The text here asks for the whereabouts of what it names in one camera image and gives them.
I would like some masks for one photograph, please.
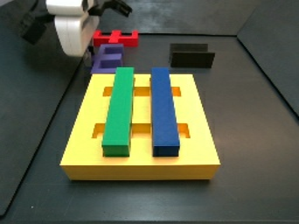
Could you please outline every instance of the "yellow board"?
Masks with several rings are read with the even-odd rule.
[[[60,167],[72,180],[211,179],[220,166],[191,74],[172,74],[180,156],[152,157],[149,74],[135,75],[129,157],[103,157],[113,74],[93,74]]]

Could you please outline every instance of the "dark tabletop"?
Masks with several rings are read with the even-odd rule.
[[[299,126],[276,89],[234,37],[143,35],[125,48],[136,73],[168,67],[171,43],[216,53],[194,74],[222,166],[211,181],[69,181],[59,166],[89,83],[80,67],[13,204],[0,222],[299,221]]]

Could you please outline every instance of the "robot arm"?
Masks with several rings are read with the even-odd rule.
[[[37,8],[36,2],[25,15],[29,18],[24,17],[23,20],[21,36],[33,44],[45,30],[43,23],[53,20],[61,49],[65,54],[77,57],[83,56],[88,48],[104,10],[112,9],[125,17],[132,12],[121,0],[45,0],[45,7],[47,15],[33,12]]]

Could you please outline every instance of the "purple block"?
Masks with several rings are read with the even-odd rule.
[[[117,67],[123,66],[123,44],[100,45],[97,55],[93,58],[92,74],[113,74]]]

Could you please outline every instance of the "green block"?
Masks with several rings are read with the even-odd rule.
[[[105,157],[129,156],[135,69],[116,69],[101,147]]]

